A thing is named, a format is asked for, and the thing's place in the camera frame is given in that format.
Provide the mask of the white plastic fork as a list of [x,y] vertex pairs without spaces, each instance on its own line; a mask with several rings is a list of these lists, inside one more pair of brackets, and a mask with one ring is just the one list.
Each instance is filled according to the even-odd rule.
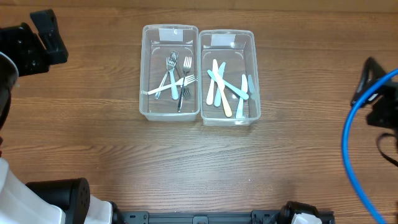
[[[193,83],[193,82],[195,82],[195,81],[197,81],[197,77],[196,77],[196,76],[194,76],[194,75],[186,76],[185,86],[186,86],[186,85],[189,85],[189,84],[191,84],[191,83]],[[147,94],[147,95],[152,95],[152,94],[154,94],[154,93],[157,93],[157,92],[166,90],[166,89],[168,89],[168,88],[171,88],[171,87],[174,86],[174,85],[176,85],[176,86],[182,86],[182,82],[183,82],[183,78],[179,79],[179,80],[176,81],[174,84],[164,85],[164,86],[162,86],[162,87],[158,87],[158,88],[156,88],[156,89],[153,89],[153,90],[151,90],[151,91],[148,91],[146,94]]]

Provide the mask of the yellow plastic knife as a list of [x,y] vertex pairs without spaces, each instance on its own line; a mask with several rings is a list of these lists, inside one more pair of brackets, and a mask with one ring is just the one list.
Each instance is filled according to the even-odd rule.
[[218,89],[220,90],[220,96],[221,96],[221,100],[222,100],[222,104],[223,104],[223,109],[224,109],[224,113],[225,116],[227,118],[232,117],[232,111],[231,111],[231,107],[228,103],[228,100],[226,99],[226,95],[224,93],[224,89],[225,89],[225,84],[223,79],[220,77],[218,72],[213,72],[215,78],[216,78],[216,82],[218,84]]

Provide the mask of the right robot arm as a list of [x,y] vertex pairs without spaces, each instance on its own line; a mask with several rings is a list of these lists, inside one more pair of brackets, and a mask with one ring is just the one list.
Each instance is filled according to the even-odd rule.
[[[341,136],[342,163],[350,184],[376,223],[385,223],[385,218],[373,205],[363,190],[349,157],[349,136],[351,125],[359,109],[366,105],[372,106],[372,111],[367,115],[366,122],[370,126],[391,129],[393,133],[382,133],[376,139],[376,147],[380,155],[393,165],[397,161],[380,148],[382,138],[397,138],[397,82],[392,79],[397,76],[397,70],[387,73],[373,58],[366,59],[357,89],[351,99],[351,110],[348,113]],[[332,212],[320,213],[316,207],[299,202],[287,202],[279,212],[263,219],[263,223],[334,223]]]

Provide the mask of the black handled steel fork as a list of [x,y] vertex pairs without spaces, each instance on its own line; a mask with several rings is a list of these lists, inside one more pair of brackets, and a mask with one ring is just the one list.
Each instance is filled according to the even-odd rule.
[[185,57],[184,63],[183,63],[183,82],[182,82],[182,87],[181,87],[181,92],[180,92],[180,97],[178,100],[178,107],[177,107],[177,111],[179,113],[181,112],[181,109],[182,109],[183,93],[184,93],[184,89],[185,89],[186,76],[187,76],[187,73],[190,71],[191,67],[192,67],[192,57],[187,56],[187,57]]

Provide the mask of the light blue plastic fork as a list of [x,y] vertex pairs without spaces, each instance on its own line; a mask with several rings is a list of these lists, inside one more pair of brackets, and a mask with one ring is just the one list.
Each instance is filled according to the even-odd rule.
[[[170,75],[170,83],[171,84],[175,83],[174,69],[175,69],[175,65],[173,64],[173,61],[171,61],[171,58],[169,56],[167,58],[167,70],[168,70],[169,75]],[[177,100],[178,99],[178,90],[177,90],[177,86],[176,85],[171,87],[171,94],[172,94],[172,99],[173,100]]]

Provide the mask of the light blue plastic knife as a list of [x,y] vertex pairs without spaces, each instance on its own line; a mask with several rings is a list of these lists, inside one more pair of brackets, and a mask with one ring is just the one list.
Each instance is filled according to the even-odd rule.
[[[245,93],[248,92],[248,80],[247,80],[245,74],[242,74],[242,77],[241,77],[241,90]],[[236,116],[235,116],[236,119],[244,118],[243,108],[244,108],[244,99],[240,97],[239,102],[238,102],[238,107],[236,110]]]

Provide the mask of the pale grey plastic knife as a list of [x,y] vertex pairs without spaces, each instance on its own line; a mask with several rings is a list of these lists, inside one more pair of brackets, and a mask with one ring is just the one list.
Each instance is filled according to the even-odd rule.
[[[218,73],[219,73],[219,75],[220,75],[221,78],[223,78],[225,66],[226,66],[226,63],[223,62],[223,63],[220,65],[219,69],[218,69]],[[217,89],[216,95],[215,95],[215,100],[214,100],[214,106],[215,106],[215,107],[220,107],[220,105],[221,105],[221,93],[220,93],[220,90]]]

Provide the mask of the steel fork crossing diagonally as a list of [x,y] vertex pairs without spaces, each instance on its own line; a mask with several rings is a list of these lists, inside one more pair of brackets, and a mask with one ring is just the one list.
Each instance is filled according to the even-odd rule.
[[[176,64],[177,64],[177,58],[178,58],[178,53],[177,53],[177,51],[174,50],[174,51],[170,54],[170,58],[171,58],[171,61],[173,61],[173,64],[176,65]],[[160,85],[159,85],[160,87],[164,86],[164,83],[165,83],[165,81],[166,81],[166,78],[167,78],[168,73],[169,73],[169,72],[166,71],[166,73],[165,73],[165,75],[164,75],[164,77],[163,77],[163,79],[162,79],[162,81],[161,81],[161,83],[160,83]],[[158,100],[159,97],[160,97],[160,92],[157,92],[157,93],[155,94],[154,99],[155,99],[155,100]]]

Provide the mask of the white plastic knife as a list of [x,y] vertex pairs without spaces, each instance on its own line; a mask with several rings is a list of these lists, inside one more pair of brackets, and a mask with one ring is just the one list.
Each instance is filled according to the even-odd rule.
[[[212,72],[215,73],[217,71],[218,71],[218,62],[217,62],[216,59],[213,59]],[[209,90],[208,90],[208,95],[206,97],[206,104],[207,105],[212,105],[213,104],[214,89],[215,89],[215,81],[214,81],[214,79],[211,79]]]

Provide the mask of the teal plastic knife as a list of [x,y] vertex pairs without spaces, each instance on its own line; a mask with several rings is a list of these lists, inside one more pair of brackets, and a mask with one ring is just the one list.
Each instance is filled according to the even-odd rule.
[[[214,80],[216,82],[216,78],[213,74],[213,72],[211,70],[207,70],[208,75],[211,77],[212,80]],[[239,88],[236,88],[234,85],[230,84],[229,82],[224,80],[224,84],[227,88],[229,88],[235,95],[241,97],[244,100],[248,100],[249,99],[249,95],[242,91]]]

